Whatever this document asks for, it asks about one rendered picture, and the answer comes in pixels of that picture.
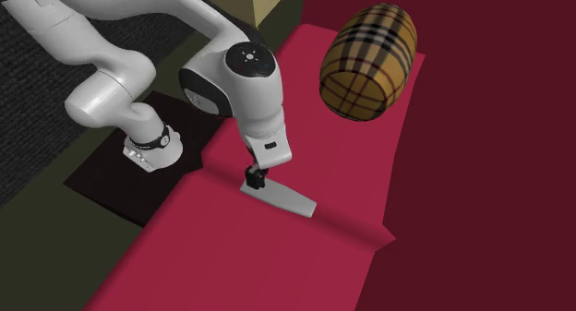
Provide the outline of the dark robot stand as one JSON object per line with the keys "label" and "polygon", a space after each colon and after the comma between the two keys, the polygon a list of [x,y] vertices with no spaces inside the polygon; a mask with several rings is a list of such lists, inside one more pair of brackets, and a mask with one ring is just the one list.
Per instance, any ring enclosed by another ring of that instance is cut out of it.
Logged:
{"label": "dark robot stand", "polygon": [[224,120],[174,97],[152,92],[145,100],[180,133],[184,152],[173,165],[148,173],[122,152],[126,134],[116,129],[64,184],[114,214],[145,226],[180,179],[202,168],[201,151]]}

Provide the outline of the tan plaid cylinder pillow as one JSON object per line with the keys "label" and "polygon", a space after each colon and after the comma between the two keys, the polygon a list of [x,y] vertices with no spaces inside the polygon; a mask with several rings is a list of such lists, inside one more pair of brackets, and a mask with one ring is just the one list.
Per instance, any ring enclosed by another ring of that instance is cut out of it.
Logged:
{"label": "tan plaid cylinder pillow", "polygon": [[355,13],[325,54],[319,93],[338,116],[371,121],[400,97],[411,74],[417,32],[396,5],[376,4]]}

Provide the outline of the red sofa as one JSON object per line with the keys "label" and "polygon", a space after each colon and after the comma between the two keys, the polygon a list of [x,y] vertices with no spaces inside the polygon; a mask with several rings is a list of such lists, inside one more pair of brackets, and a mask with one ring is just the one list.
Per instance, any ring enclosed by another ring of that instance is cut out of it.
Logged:
{"label": "red sofa", "polygon": [[[335,34],[403,9],[401,98],[352,122],[319,96]],[[306,0],[278,52],[302,217],[240,191],[233,121],[86,311],[576,311],[576,0]]]}

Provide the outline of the grey flat remote control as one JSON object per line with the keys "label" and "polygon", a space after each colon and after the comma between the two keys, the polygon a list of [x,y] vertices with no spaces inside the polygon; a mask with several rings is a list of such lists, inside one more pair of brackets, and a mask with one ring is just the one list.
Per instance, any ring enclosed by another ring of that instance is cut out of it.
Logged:
{"label": "grey flat remote control", "polygon": [[266,202],[273,207],[290,211],[294,214],[311,218],[317,203],[312,199],[301,195],[292,188],[277,183],[269,178],[265,179],[265,186],[255,189],[244,182],[240,190],[256,199]]}

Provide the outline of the dark grey rug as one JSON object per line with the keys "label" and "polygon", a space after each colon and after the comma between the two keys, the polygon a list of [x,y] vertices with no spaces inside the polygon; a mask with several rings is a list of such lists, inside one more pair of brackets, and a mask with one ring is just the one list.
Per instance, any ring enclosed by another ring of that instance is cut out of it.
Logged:
{"label": "dark grey rug", "polygon": [[[162,14],[90,23],[112,44],[141,52],[154,65],[193,34]],[[94,71],[53,59],[0,6],[0,209],[84,133],[66,114],[64,100]]]}

